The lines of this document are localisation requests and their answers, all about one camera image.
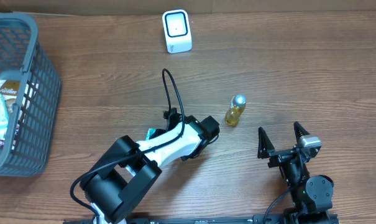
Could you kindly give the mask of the yellow dish soap bottle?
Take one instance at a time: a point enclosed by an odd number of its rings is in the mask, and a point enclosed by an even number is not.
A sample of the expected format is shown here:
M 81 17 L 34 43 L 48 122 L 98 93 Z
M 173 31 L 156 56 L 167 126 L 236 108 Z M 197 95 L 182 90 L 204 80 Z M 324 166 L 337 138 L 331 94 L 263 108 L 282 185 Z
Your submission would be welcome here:
M 230 126 L 237 126 L 241 114 L 246 107 L 246 97 L 244 95 L 235 95 L 232 97 L 231 104 L 225 115 L 225 122 Z

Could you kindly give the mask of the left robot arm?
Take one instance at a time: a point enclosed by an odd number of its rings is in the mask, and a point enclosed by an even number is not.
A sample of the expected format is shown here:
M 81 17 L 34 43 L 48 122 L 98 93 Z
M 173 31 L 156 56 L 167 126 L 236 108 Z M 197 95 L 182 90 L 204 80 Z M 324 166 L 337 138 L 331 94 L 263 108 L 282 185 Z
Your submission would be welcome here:
M 166 129 L 156 129 L 144 141 L 117 139 L 82 178 L 80 188 L 94 210 L 93 223 L 124 223 L 163 167 L 177 159 L 196 158 L 220 132 L 212 116 L 198 121 L 172 108 L 163 117 Z

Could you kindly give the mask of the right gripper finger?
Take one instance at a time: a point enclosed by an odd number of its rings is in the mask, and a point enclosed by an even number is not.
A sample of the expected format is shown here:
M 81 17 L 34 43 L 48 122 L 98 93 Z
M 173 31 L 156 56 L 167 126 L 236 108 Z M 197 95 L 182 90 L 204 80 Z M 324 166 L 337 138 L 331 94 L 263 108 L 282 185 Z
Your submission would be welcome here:
M 305 136 L 310 135 L 310 133 L 298 121 L 295 121 L 293 126 L 297 143 L 302 143 Z
M 259 132 L 259 146 L 257 151 L 257 158 L 258 159 L 266 159 L 271 157 L 275 153 L 275 148 L 272 142 L 269 140 L 267 133 L 260 127 L 258 129 Z

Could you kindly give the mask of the brown snack packet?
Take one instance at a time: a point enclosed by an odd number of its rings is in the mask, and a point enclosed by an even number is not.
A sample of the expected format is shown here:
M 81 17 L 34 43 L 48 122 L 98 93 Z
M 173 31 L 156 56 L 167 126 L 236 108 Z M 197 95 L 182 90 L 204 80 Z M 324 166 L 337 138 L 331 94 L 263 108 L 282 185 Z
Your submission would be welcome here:
M 0 94 L 7 106 L 12 106 L 16 102 L 19 86 L 20 81 L 0 80 Z

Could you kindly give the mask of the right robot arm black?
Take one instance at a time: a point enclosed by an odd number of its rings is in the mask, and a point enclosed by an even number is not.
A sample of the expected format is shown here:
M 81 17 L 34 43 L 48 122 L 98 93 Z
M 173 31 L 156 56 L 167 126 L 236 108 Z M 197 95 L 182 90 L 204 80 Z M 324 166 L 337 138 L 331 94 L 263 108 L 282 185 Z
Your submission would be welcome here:
M 268 159 L 269 168 L 277 167 L 288 189 L 278 196 L 266 210 L 262 222 L 280 223 L 339 223 L 337 215 L 331 215 L 333 180 L 326 175 L 310 176 L 306 163 L 316 157 L 321 149 L 321 140 L 310 134 L 299 122 L 294 122 L 296 144 L 291 149 L 277 151 L 265 130 L 260 127 L 257 157 Z M 284 209 L 276 218 L 270 216 L 273 206 L 286 195 L 291 195 L 292 208 Z

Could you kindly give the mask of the small teal white box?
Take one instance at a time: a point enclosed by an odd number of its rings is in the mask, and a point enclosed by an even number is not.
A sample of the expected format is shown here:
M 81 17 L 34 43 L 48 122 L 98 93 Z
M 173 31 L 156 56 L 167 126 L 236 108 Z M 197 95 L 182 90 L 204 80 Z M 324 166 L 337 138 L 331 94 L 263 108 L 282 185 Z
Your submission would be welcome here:
M 147 131 L 147 135 L 145 137 L 145 140 L 150 140 L 152 138 L 155 138 L 157 136 L 157 130 L 154 128 L 149 128 Z

